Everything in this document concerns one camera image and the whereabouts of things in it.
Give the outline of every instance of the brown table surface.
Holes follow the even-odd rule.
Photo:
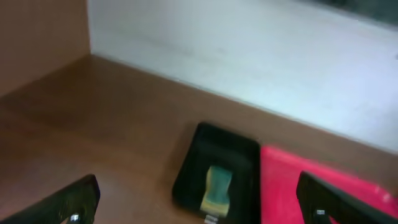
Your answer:
[[[397,156],[86,57],[0,99],[0,219],[93,173],[95,223],[203,223],[171,200],[199,121],[398,187]]]

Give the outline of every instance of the black container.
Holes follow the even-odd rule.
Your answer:
[[[261,222],[260,145],[243,136],[200,123],[175,180],[172,195],[183,208],[206,217],[200,210],[210,166],[233,173],[228,189],[230,199],[226,217],[218,223]]]

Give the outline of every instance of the white wall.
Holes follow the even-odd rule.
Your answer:
[[[398,32],[293,0],[89,0],[91,50],[398,153]]]

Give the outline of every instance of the wall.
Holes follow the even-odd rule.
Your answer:
[[[89,0],[91,51],[398,153],[398,32],[288,0]]]
[[[90,53],[84,0],[0,1],[0,96]]]

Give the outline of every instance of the pink mat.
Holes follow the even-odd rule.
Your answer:
[[[296,186],[301,171],[308,171],[380,211],[398,218],[398,205],[377,184],[344,174],[329,167],[281,151],[261,149],[261,219],[262,224],[304,223]]]

